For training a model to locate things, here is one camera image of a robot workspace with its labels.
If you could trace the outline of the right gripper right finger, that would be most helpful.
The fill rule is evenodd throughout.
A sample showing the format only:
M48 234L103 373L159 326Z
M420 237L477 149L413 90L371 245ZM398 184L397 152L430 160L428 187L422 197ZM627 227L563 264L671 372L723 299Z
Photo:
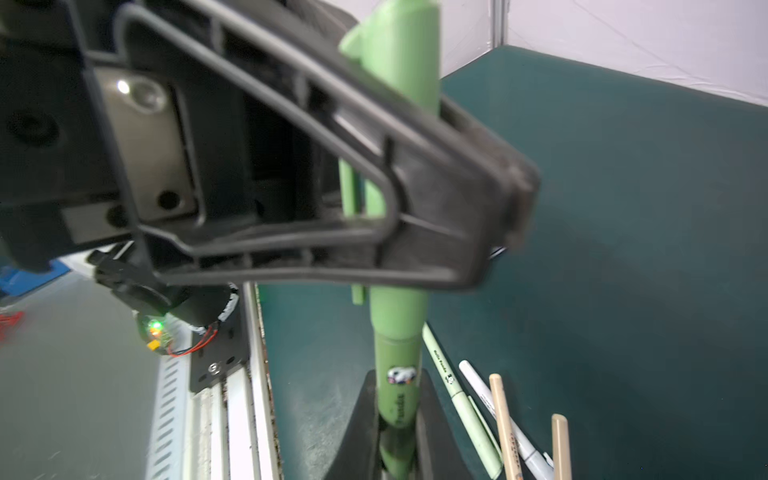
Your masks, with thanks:
M416 416L416 478L472 479L428 372L421 370L420 403Z

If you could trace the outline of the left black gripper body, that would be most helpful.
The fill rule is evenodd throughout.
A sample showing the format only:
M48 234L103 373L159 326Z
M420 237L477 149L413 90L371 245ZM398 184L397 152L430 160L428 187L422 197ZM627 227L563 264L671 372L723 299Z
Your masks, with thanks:
M125 239L74 239L61 210L115 200L119 189L82 72L111 53L117 1L1 4L1 262L50 261Z

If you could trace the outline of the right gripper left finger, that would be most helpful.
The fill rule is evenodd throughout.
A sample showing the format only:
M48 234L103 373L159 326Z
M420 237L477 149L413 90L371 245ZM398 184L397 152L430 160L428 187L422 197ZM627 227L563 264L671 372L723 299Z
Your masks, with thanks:
M370 370L365 376L341 444L325 473L325 479L381 478L379 418L376 372Z

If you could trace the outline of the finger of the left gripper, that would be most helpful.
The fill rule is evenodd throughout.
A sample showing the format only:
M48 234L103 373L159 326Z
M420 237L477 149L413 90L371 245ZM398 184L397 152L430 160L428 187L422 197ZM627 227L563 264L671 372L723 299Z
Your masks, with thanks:
M172 91L193 207L152 219L113 161L134 238L178 285L480 284L518 246L536 166L447 97L428 113L346 58L348 13L321 1L132 1L121 63Z

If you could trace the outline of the dark green pen cap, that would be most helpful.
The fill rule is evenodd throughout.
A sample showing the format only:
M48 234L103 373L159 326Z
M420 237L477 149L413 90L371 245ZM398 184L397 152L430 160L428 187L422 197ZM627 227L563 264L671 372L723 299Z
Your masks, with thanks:
M340 52L425 112L436 116L440 90L440 5L438 1L382 1L342 39ZM339 160L343 212L361 212L360 179ZM366 213L383 216L380 192L365 186ZM352 301L362 305L365 295L374 306L425 308L427 295L395 287L352 286Z

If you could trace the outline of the dark green pen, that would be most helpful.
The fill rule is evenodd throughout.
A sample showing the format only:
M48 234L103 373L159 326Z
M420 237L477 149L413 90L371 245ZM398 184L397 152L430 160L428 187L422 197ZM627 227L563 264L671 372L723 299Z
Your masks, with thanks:
M369 290L381 421L378 446L384 469L393 479L408 478L415 459L427 300L420 290L385 286Z

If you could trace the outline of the light green pen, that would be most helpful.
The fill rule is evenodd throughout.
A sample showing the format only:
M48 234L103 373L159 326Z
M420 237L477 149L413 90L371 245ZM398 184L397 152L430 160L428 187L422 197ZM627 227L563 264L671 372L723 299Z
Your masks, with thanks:
M422 328L422 338L487 475L490 479L497 479L503 471L503 462L499 447L496 441L492 439L489 426L480 415L475 402L463 390L450 362L427 323Z

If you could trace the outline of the yellow beige pen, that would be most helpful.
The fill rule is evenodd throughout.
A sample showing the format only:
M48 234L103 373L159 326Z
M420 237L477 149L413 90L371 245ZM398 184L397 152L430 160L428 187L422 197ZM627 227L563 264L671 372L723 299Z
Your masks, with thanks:
M500 374L489 376L490 389L496 412L497 430L507 480L523 480L517 442L512 428L503 380Z

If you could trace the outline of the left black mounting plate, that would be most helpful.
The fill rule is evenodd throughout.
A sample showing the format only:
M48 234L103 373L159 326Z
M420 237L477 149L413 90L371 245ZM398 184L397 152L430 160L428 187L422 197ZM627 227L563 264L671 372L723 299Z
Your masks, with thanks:
M190 355L189 391L199 393L224 380L231 370L249 360L244 307L238 306L221 324L216 337Z

